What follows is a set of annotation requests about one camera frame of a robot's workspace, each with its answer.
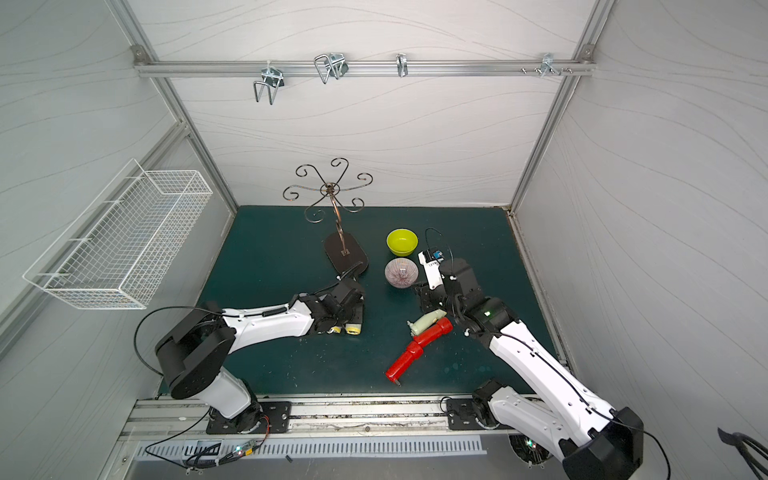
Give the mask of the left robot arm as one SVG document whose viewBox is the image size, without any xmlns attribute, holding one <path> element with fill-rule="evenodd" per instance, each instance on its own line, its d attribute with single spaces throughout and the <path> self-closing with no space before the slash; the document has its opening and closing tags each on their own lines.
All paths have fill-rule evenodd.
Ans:
<svg viewBox="0 0 768 480">
<path fill-rule="evenodd" d="M 351 278 L 275 306 L 236 309 L 215 304 L 189 313 L 155 346 L 163 380 L 175 400 L 211 409 L 210 433 L 250 433 L 267 413 L 246 382 L 225 368 L 230 354 L 256 344 L 309 334 L 358 334 L 364 288 Z"/>
</svg>

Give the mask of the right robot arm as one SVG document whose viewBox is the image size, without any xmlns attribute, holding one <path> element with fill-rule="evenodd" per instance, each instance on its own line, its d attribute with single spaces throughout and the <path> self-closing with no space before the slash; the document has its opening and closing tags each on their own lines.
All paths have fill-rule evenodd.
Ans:
<svg viewBox="0 0 768 480">
<path fill-rule="evenodd" d="M 463 259 L 419 260 L 423 309 L 439 308 L 531 387 L 531 400 L 489 380 L 472 407 L 486 429 L 508 426 L 560 461 L 570 479 L 629 479 L 643 463 L 644 425 L 630 408 L 615 409 L 577 380 L 501 299 L 485 294 Z"/>
</svg>

